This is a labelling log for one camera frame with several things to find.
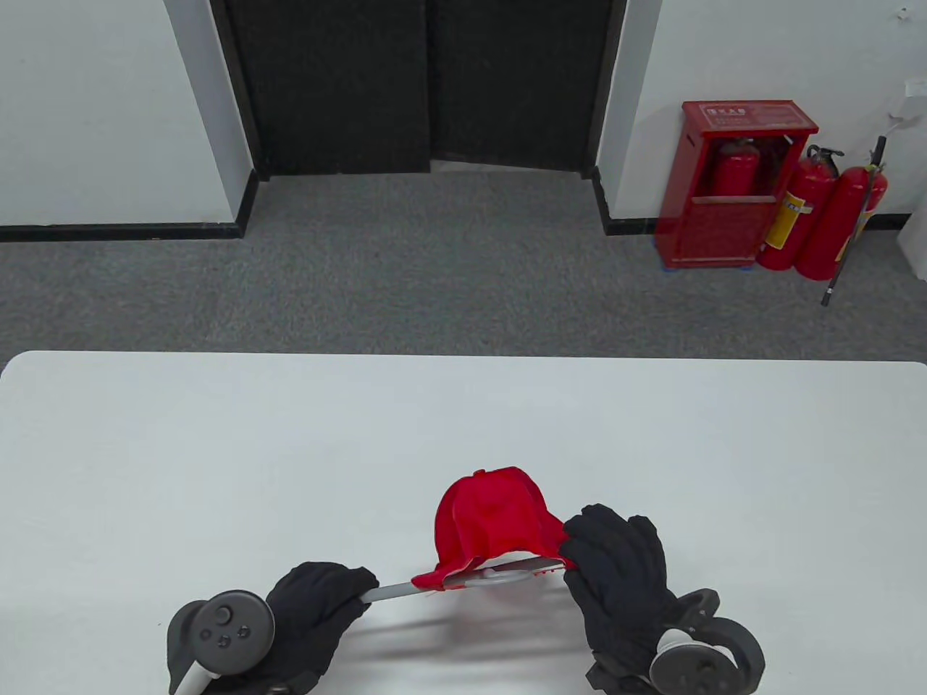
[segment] red fire extinguisher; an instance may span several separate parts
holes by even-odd
[[[840,177],[833,158],[843,155],[827,147],[808,148],[806,157],[795,166],[779,214],[756,257],[757,263],[771,271],[787,271],[792,267]]]
[[[722,145],[715,157],[715,168],[708,187],[710,196],[749,196],[759,169],[759,150],[749,138]]]
[[[885,138],[872,153],[869,166],[844,171],[818,224],[795,260],[795,269],[809,280],[837,275],[847,246],[859,234],[888,191],[882,174]]]

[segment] carpet floor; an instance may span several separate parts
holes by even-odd
[[[869,233],[829,309],[794,272],[664,272],[551,172],[278,178],[240,241],[0,246],[30,349],[927,361],[927,283]]]

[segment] gloved hand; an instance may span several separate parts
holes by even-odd
[[[294,567],[267,596],[276,623],[267,656],[244,674],[212,681],[207,695],[305,695],[328,671],[341,636],[369,607],[358,597],[378,586],[363,567],[350,570],[333,562]],[[173,693],[186,660],[171,654],[170,641],[168,647]]]
[[[676,604],[654,525],[644,516],[625,521],[595,504],[564,529],[570,539],[561,553],[577,566],[564,579],[583,613],[597,661],[617,662],[630,674],[646,676]]]

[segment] red cabinet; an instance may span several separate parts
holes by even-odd
[[[656,226],[667,268],[752,265],[792,170],[818,126],[792,101],[687,101],[685,123]],[[716,171],[737,171],[746,149],[759,165],[740,167],[744,196],[715,196]]]

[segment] double door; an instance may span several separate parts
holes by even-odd
[[[590,165],[617,0],[212,2],[268,174]]]

